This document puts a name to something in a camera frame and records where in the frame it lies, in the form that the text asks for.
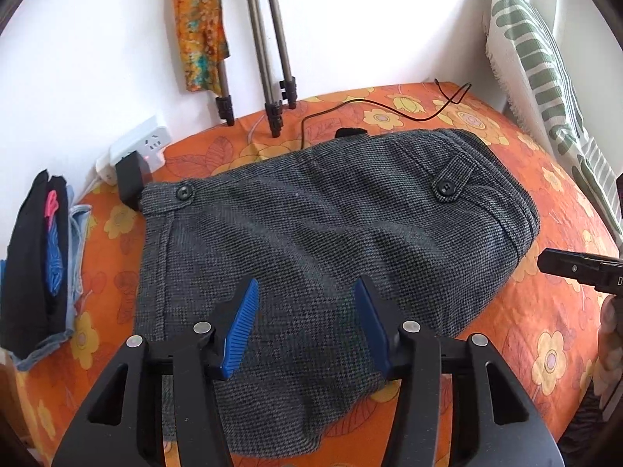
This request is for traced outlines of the right hand grey glove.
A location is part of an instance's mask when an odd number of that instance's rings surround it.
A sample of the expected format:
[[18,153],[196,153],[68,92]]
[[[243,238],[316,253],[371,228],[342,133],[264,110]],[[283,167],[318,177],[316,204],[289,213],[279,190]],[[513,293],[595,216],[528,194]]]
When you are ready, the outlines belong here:
[[592,376],[593,393],[607,422],[622,398],[622,299],[607,295],[601,306],[598,358]]

